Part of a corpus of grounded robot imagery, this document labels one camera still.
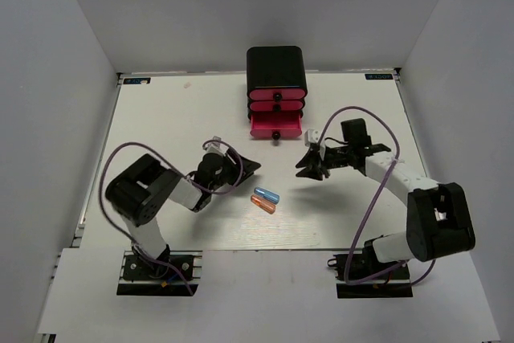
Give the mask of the blue marker cap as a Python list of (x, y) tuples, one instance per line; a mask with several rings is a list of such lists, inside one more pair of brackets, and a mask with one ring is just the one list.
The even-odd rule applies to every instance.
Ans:
[(266, 190), (262, 187), (255, 187), (254, 194), (275, 205), (278, 204), (280, 200), (280, 197), (277, 193), (271, 192), (270, 190)]

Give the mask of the orange marker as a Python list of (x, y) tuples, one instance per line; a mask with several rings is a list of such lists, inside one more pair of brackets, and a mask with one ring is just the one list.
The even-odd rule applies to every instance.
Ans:
[(273, 202), (268, 201), (258, 195), (253, 194), (251, 196), (251, 202), (259, 207), (261, 210), (266, 211), (268, 214), (274, 214), (276, 206)]

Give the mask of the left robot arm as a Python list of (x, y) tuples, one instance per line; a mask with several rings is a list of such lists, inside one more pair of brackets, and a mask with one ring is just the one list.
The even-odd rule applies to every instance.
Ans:
[(163, 239), (157, 213), (170, 200), (194, 213), (205, 208), (223, 187), (235, 188), (261, 167), (234, 150), (207, 150), (197, 169), (185, 177), (146, 153), (107, 186), (105, 198), (128, 228), (142, 268), (153, 278), (169, 270), (170, 249)]

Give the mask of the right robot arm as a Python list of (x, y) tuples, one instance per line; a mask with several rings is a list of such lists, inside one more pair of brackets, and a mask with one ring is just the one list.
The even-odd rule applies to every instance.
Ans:
[(373, 143), (363, 119), (342, 122), (343, 143), (329, 147), (319, 131), (304, 135), (308, 148), (297, 163), (297, 177), (322, 181), (331, 170), (351, 167), (378, 182), (406, 207), (406, 228), (365, 242), (360, 266), (369, 278), (379, 278), (412, 259), (436, 260), (470, 251), (476, 239), (463, 188), (425, 177), (399, 160), (382, 143)]

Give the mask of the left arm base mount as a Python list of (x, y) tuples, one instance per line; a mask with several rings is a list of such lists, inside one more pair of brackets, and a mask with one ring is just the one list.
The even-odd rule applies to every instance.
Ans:
[(189, 297), (198, 289), (202, 274), (200, 251), (175, 251), (169, 263), (184, 276), (190, 289), (169, 267), (153, 270), (139, 256), (126, 251), (122, 259), (116, 294), (118, 296)]

